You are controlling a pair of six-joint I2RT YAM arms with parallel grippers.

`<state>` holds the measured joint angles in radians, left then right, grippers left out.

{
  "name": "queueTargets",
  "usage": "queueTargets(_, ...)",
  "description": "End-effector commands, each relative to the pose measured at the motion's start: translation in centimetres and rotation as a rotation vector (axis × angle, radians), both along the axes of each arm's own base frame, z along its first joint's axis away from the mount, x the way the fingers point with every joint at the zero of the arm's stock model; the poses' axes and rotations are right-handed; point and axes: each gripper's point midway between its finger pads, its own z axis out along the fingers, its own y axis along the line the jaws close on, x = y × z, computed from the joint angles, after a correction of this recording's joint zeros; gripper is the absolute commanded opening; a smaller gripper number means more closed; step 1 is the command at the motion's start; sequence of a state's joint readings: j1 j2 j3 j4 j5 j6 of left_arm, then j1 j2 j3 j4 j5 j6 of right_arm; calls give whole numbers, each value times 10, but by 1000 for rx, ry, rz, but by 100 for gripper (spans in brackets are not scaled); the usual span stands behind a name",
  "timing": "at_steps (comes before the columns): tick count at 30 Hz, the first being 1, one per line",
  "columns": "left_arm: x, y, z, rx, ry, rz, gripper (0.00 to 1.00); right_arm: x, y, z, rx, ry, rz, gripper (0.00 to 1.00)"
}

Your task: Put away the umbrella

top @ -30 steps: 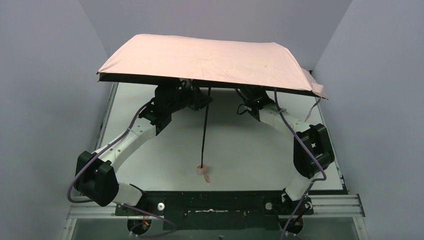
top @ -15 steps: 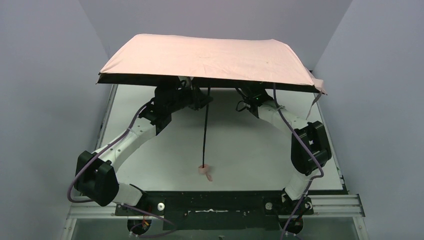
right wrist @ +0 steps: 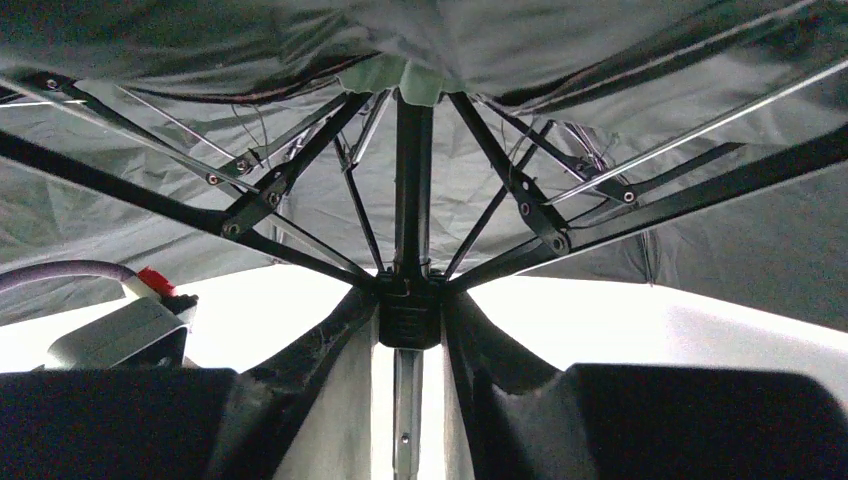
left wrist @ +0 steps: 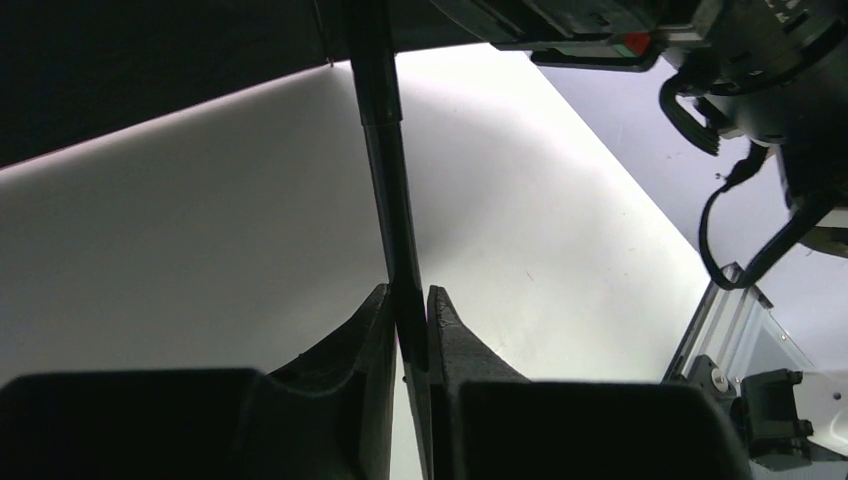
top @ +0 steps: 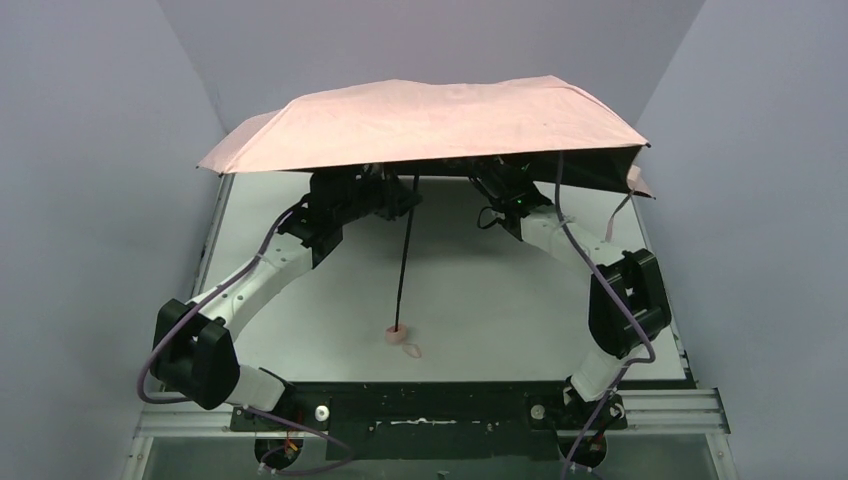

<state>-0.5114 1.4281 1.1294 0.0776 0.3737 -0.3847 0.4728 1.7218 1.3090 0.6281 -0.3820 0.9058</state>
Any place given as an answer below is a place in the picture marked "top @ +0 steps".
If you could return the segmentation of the pink folding umbrella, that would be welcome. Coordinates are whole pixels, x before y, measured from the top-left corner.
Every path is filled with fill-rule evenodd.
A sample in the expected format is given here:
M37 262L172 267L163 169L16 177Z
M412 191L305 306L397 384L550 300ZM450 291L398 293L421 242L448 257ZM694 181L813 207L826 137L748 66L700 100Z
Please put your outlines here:
M554 76L493 84L386 80L301 96L254 116L202 160L219 174L332 167L464 177L499 158L545 182L648 196L648 144L617 113Z

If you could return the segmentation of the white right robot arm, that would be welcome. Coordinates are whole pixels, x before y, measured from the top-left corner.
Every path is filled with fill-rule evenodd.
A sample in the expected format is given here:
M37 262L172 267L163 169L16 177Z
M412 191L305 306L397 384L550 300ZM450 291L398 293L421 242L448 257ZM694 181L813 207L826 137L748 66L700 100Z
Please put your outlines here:
M672 313L652 252L625 250L580 227L563 212L559 186L548 197L525 169L499 158L473 163L469 180L487 198L495 224L586 278L591 340L569 379L582 400L600 400L630 366L655 361L653 342Z

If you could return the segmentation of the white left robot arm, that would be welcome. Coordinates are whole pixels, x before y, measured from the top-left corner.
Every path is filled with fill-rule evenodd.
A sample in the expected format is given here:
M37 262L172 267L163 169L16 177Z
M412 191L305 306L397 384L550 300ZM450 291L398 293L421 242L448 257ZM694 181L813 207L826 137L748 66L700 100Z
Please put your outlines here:
M369 215L395 220L422 197L392 170L332 167L314 172L308 192L275 219L258 251L215 287L183 303L172 299L156 320L140 376L211 410L222 404L270 412L285 380L239 362L234 346L246 325L287 285L317 268L341 243L345 225Z

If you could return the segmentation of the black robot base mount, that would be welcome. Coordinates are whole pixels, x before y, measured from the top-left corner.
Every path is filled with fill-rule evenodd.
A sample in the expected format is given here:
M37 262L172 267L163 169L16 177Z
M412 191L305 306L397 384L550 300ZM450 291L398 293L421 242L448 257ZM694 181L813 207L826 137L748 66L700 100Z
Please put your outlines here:
M596 413L564 381L300 382L270 418L235 408L230 426L256 433L257 460L292 470L311 430L330 436L324 458L477 460L570 456L598 466L606 436L628 426L620 395ZM306 426L298 431L278 418Z

